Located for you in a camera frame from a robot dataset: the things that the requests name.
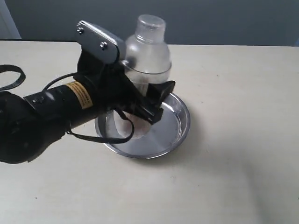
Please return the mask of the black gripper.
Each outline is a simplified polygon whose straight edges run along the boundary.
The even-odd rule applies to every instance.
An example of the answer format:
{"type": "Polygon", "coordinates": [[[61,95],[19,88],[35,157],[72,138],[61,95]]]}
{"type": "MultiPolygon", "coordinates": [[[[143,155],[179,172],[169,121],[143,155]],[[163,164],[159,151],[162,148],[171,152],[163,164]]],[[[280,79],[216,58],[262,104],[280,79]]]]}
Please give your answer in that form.
{"type": "MultiPolygon", "coordinates": [[[[121,64],[128,67],[129,62],[124,59],[121,64]]],[[[65,131],[110,110],[131,113],[152,125],[161,119],[161,104],[176,84],[172,80],[149,84],[146,98],[126,77],[119,62],[104,63],[85,50],[73,79],[26,96],[30,116],[23,127],[30,131],[65,131]]]]}

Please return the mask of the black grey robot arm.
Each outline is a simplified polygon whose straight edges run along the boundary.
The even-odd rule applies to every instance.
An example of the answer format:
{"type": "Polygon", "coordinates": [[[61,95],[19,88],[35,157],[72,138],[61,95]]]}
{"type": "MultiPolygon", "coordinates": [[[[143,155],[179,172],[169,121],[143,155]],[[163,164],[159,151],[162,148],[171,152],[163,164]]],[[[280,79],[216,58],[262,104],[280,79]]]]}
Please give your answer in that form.
{"type": "Polygon", "coordinates": [[[133,114],[150,124],[162,118],[162,102],[175,82],[150,84],[142,95],[119,62],[105,64],[81,52],[73,81],[19,97],[5,87],[0,91],[0,160],[18,164],[40,156],[73,129],[114,110],[128,121],[133,114]]]}

